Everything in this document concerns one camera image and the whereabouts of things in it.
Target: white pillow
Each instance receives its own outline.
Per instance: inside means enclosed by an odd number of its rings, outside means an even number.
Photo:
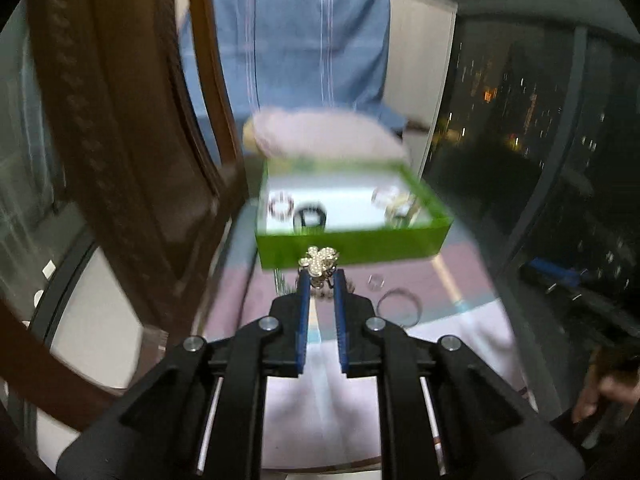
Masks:
[[[409,161],[391,131],[350,110],[262,108],[252,120],[255,143],[267,158]]]

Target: blue object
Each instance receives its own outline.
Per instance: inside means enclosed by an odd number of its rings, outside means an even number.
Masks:
[[[298,291],[301,291],[302,300],[300,302],[300,326],[296,333],[296,366],[299,374],[304,370],[306,362],[306,334],[309,326],[309,301],[311,298],[310,286],[308,272],[300,272]]]
[[[389,0],[213,0],[220,59],[238,132],[260,107],[350,108],[391,130],[406,120],[382,103]],[[217,162],[187,17],[184,76],[198,124]]]
[[[539,272],[559,280],[564,285],[580,286],[582,281],[579,272],[572,269],[565,269],[544,258],[533,258],[533,260],[529,262],[529,265]]]
[[[334,274],[334,313],[335,313],[335,335],[338,341],[338,358],[340,360],[340,370],[347,373],[349,367],[349,357],[347,355],[347,319],[344,313],[344,299],[342,298],[342,287],[344,286],[344,272],[337,270]]]

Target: finger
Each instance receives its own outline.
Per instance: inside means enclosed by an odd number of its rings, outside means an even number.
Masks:
[[[630,385],[615,376],[608,375],[600,381],[600,393],[607,399],[634,406],[640,400],[640,385]]]
[[[591,366],[584,378],[584,388],[580,392],[578,401],[572,411],[571,419],[574,424],[593,415],[598,408],[598,400],[600,400],[598,378],[595,367]]]

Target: silver ring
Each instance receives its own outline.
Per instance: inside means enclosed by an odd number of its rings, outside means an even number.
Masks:
[[[418,296],[416,296],[411,291],[406,290],[405,288],[392,288],[391,290],[386,291],[382,295],[382,298],[378,300],[378,304],[374,309],[376,316],[381,317],[382,319],[388,320],[388,317],[382,316],[382,314],[380,313],[380,304],[382,304],[382,302],[386,300],[386,298],[388,298],[389,296],[402,296],[403,298],[407,298],[414,304],[415,313],[416,313],[415,323],[409,324],[409,325],[401,324],[400,326],[402,328],[411,328],[416,326],[418,323],[420,323],[420,318],[422,317],[422,303],[420,302],[420,298],[418,298]]]
[[[396,186],[377,187],[371,194],[371,203],[374,206],[384,208],[393,202],[400,193],[400,189]]]
[[[367,287],[369,290],[382,290],[385,286],[385,277],[382,274],[372,274],[369,276]]]
[[[418,199],[409,195],[406,200],[395,201],[385,208],[385,222],[392,227],[407,227],[420,209]]]

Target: metal screw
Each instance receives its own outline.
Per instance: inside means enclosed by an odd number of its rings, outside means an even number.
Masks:
[[[460,350],[462,341],[454,335],[446,335],[440,340],[440,344],[450,352],[455,352]]]
[[[266,316],[258,322],[258,326],[265,332],[272,332],[280,326],[280,322],[273,316]]]
[[[197,352],[204,346],[204,339],[199,335],[190,335],[182,342],[182,348],[187,352]]]
[[[379,332],[386,326],[386,321],[381,317],[370,317],[366,320],[365,325],[369,330],[373,330],[373,332]]]

